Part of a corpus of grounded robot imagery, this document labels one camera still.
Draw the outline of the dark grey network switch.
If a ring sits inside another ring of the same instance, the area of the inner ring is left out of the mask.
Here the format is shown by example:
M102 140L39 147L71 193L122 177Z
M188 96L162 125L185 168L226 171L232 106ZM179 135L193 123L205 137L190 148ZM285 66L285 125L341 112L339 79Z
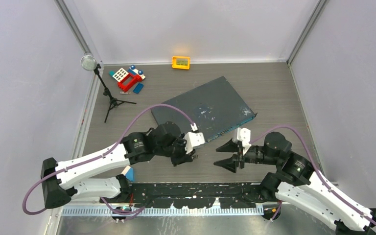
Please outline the dark grey network switch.
M223 76L163 103L186 113L206 142L244 125L257 115Z

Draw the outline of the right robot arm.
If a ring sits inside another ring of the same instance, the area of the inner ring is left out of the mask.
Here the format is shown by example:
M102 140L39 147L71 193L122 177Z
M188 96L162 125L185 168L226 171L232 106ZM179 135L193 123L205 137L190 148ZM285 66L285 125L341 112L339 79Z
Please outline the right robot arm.
M228 159L214 165L233 173L246 163L274 165L259 185L266 201L287 202L317 218L337 235L374 235L376 208L355 202L305 157L292 151L292 144L279 132L270 132L262 146L251 145L250 130L238 128L233 138L216 149L229 152Z

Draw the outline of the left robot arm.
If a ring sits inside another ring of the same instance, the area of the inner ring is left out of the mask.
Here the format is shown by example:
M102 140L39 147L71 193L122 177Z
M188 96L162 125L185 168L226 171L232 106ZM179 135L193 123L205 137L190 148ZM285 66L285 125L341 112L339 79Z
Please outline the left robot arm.
M178 125L166 122L146 132L133 132L119 144L84 157L42 163L41 178L45 209L61 207L72 200L90 197L114 198L126 202L131 195L124 175L97 179L96 175L116 168L148 162L154 156L168 157L173 166L192 162L195 150L205 143L198 130L182 133Z

